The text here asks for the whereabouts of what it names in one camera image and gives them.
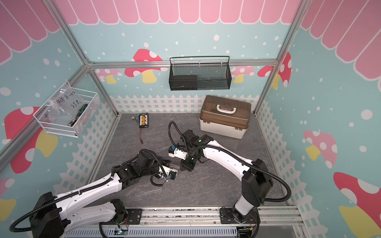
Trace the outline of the black mesh wall basket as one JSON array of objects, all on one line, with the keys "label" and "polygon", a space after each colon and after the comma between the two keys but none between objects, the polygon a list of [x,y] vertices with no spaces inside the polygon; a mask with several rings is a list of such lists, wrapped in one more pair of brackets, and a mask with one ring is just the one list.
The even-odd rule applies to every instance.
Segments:
[{"label": "black mesh wall basket", "polygon": [[172,75],[196,75],[198,90],[229,90],[232,75],[229,56],[171,57]]}]

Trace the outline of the brown lid storage box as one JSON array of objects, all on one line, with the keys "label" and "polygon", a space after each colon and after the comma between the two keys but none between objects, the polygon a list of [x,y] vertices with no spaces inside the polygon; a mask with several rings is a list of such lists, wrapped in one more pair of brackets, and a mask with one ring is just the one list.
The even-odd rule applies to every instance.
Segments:
[{"label": "brown lid storage box", "polygon": [[249,128],[252,105],[208,95],[200,111],[200,130],[241,139]]}]

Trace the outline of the clear plastic bag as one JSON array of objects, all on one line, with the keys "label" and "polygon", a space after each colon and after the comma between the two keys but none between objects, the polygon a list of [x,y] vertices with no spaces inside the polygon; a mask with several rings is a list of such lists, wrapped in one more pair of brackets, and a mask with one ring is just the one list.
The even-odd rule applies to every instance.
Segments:
[{"label": "clear plastic bag", "polygon": [[86,101],[66,82],[47,101],[44,117],[53,123],[62,117],[68,125],[84,104]]}]

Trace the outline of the black board yellow connectors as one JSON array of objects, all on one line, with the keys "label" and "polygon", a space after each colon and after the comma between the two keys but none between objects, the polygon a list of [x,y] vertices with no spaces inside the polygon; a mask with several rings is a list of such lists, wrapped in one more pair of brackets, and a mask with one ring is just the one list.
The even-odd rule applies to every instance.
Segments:
[{"label": "black board yellow connectors", "polygon": [[149,127],[148,117],[149,117],[148,113],[140,113],[139,114],[139,128],[142,129],[142,128]]}]

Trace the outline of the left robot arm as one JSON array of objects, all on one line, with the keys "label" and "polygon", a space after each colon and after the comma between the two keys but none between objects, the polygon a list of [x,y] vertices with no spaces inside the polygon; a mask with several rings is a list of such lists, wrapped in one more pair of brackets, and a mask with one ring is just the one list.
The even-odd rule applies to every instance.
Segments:
[{"label": "left robot arm", "polygon": [[59,238],[78,227],[92,223],[119,225],[130,217],[122,201],[113,199],[103,205],[89,204],[109,194],[119,192],[149,176],[175,179],[177,170],[169,168],[155,152],[142,149],[132,159],[113,166],[105,177],[78,189],[40,196],[34,209],[10,225],[10,232],[31,232],[34,238]]}]

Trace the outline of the clear test tube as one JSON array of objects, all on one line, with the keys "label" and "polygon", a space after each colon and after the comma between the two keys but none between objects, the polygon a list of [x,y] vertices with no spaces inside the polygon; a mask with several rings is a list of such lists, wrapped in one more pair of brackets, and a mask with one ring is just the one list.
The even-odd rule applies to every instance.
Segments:
[{"label": "clear test tube", "polygon": [[177,169],[177,170],[180,170],[181,167],[179,165],[175,165],[175,164],[170,164],[170,166],[174,169]]},{"label": "clear test tube", "polygon": [[142,195],[147,195],[147,194],[151,194],[151,193],[158,192],[161,190],[162,190],[162,188],[156,188],[156,189],[152,189],[152,190],[148,190],[148,191],[138,192],[135,194],[135,196],[138,197],[138,196],[142,196]]},{"label": "clear test tube", "polygon": [[170,145],[166,145],[166,146],[164,146],[164,147],[158,148],[158,149],[156,150],[156,152],[168,151],[168,149],[169,149],[170,147],[171,147]]}]

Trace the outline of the black box in basket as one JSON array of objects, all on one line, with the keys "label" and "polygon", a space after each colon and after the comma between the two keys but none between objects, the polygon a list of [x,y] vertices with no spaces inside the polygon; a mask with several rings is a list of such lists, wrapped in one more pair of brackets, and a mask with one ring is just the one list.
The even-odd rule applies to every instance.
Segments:
[{"label": "black box in basket", "polygon": [[172,75],[169,84],[171,91],[198,90],[196,75]]}]

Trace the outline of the green tool in basket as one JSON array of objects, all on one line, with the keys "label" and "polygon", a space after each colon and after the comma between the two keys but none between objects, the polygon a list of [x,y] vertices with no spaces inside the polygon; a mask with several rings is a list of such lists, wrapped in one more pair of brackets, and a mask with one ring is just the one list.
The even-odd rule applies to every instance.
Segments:
[{"label": "green tool in basket", "polygon": [[74,118],[72,121],[70,121],[70,122],[68,123],[68,126],[69,126],[69,127],[73,127],[73,126],[75,125],[75,123],[78,121],[78,119],[80,118],[80,116],[81,116],[81,115],[84,113],[84,111],[86,110],[87,106],[88,106],[88,104],[84,104],[84,105],[79,109],[79,111],[77,112],[77,115],[75,116],[75,118]]}]

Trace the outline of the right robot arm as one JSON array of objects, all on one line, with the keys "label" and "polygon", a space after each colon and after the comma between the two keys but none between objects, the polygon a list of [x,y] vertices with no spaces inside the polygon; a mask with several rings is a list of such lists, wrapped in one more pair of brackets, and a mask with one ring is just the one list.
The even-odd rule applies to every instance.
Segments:
[{"label": "right robot arm", "polygon": [[[169,155],[182,160],[180,170],[193,171],[203,157],[224,167],[241,181],[242,195],[232,207],[232,217],[238,223],[244,223],[250,212],[264,202],[286,202],[291,198],[291,187],[282,178],[270,173],[264,161],[241,157],[207,134],[199,137],[192,130],[182,133],[174,121],[169,122],[168,136],[172,143]],[[267,196],[274,180],[286,189],[286,194],[281,198]]]}]

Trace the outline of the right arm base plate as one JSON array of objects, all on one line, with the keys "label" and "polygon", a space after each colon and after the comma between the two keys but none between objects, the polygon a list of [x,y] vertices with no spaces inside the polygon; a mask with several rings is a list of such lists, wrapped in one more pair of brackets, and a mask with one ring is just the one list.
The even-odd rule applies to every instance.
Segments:
[{"label": "right arm base plate", "polygon": [[256,208],[250,210],[247,215],[242,215],[232,207],[219,209],[221,224],[260,224],[259,212]]}]

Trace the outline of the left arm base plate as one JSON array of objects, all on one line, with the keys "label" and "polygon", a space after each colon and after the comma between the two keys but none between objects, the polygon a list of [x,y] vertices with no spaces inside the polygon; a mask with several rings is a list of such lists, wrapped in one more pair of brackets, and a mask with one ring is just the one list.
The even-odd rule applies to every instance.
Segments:
[{"label": "left arm base plate", "polygon": [[142,209],[129,208],[122,212],[122,220],[119,222],[123,225],[139,225],[142,218]]}]

